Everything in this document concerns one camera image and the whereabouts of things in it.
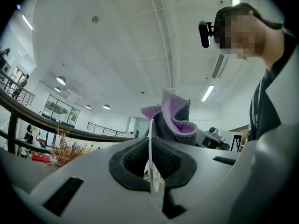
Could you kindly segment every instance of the fluorescent light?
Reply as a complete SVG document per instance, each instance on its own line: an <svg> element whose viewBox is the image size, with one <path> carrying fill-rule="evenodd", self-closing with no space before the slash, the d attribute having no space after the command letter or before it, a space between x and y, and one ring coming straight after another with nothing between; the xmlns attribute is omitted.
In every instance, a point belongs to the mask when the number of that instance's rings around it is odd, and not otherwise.
<svg viewBox="0 0 299 224"><path fill-rule="evenodd" d="M27 21L25 15L23 15L24 21L27 23L27 25L30 27L31 30L33 30L32 26L30 25L29 21Z"/></svg>
<svg viewBox="0 0 299 224"><path fill-rule="evenodd" d="M202 102L205 101L208 96L211 94L212 90L214 89L215 85L210 85L209 89L207 89L205 96L202 98Z"/></svg>
<svg viewBox="0 0 299 224"><path fill-rule="evenodd" d="M58 92L61 92L61 89L60 89L60 87L58 87L58 86L55 87L55 90L58 91Z"/></svg>
<svg viewBox="0 0 299 224"><path fill-rule="evenodd" d="M19 54L23 57L22 53L17 49L17 51L19 52Z"/></svg>
<svg viewBox="0 0 299 224"><path fill-rule="evenodd" d="M241 0L231 0L231 6L237 5L241 2Z"/></svg>
<svg viewBox="0 0 299 224"><path fill-rule="evenodd" d="M106 110L111 110L110 105L104 105L103 108Z"/></svg>
<svg viewBox="0 0 299 224"><path fill-rule="evenodd" d="M59 77L57 77L56 80L57 80L60 84L63 84L63 85L65 85L65 83L66 83L65 77L63 77L63 76L59 76Z"/></svg>

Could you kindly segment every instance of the dried branches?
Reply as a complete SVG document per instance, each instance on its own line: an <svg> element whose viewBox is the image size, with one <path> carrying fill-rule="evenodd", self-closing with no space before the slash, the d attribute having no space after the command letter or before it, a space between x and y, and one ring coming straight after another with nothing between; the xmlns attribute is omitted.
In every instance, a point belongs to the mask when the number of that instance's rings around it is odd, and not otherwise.
<svg viewBox="0 0 299 224"><path fill-rule="evenodd" d="M83 150L87 145L81 146L77 141L71 144L71 142L66 140L68 132L66 133L63 130L59 130L59 128L57 128L57 134L59 135L60 142L59 145L56 145L55 142L52 143L52 149L50 151L52 157L49 165L55 165L61 168L83 154Z"/></svg>

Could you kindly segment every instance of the purple cloth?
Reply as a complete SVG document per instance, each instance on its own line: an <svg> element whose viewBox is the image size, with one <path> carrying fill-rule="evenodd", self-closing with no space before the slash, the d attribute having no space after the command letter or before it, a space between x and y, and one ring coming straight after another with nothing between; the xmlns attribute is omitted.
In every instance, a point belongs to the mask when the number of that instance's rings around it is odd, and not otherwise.
<svg viewBox="0 0 299 224"><path fill-rule="evenodd" d="M189 109L190 100L185 100L163 89L162 104L142 108L141 112L149 120L155 119L157 129L161 129L161 131L158 132L160 136L170 137L168 134L163 135L167 132L166 129L169 129L176 141L194 146L198 128L196 124L188 121Z"/></svg>

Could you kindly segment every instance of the railing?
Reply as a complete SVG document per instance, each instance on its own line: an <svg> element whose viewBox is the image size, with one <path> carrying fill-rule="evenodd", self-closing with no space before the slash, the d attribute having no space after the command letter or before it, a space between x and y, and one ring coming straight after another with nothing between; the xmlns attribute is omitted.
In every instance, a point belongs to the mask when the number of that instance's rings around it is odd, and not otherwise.
<svg viewBox="0 0 299 224"><path fill-rule="evenodd" d="M11 79L7 74L5 74L2 70L0 70L0 74L7 79L7 82L3 79L0 79L0 87L3 87L3 90L5 91L7 88L9 91L6 93L10 95L12 98L20 102L24 106L30 106L32 103L32 100L34 98L34 94L30 93L28 90L25 88L21 87L20 84L15 82L13 79ZM14 84L15 87L12 88L8 84Z"/></svg>
<svg viewBox="0 0 299 224"><path fill-rule="evenodd" d="M122 137L125 133L121 131L117 131L114 129L108 129L91 122L88 122L87 130L91 131L92 133L107 135L107 136L114 136L114 137Z"/></svg>
<svg viewBox="0 0 299 224"><path fill-rule="evenodd" d="M11 112L9 126L8 126L8 133L1 131L0 136L7 139L8 151L13 154L15 154L15 144L20 145L22 147L29 148L31 150L40 153L48 153L48 151L44 148L35 147L31 144L16 139L15 133L16 133L18 118L51 133L56 133L57 128L59 127L60 130L68 132L68 137L78 139L78 140L95 141L95 142L124 142L127 140L131 140L131 138L97 135L97 134L81 131L78 129L70 129L70 127L65 125L57 125L57 122L54 122L49 119L45 119L41 115L24 107L15 99L12 99L9 95L7 95L2 89L0 89L0 105L2 105L5 109Z"/></svg>

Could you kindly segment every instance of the red object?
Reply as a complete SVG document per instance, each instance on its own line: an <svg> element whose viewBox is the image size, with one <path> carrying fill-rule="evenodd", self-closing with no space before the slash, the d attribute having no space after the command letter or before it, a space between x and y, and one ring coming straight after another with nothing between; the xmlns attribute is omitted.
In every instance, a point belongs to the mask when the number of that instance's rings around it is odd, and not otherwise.
<svg viewBox="0 0 299 224"><path fill-rule="evenodd" d="M32 159L32 161L37 161L37 162L45 162L45 163L50 162L50 157L48 155L42 154L42 156L40 156L39 153L35 153L32 151L31 151L31 159Z"/></svg>

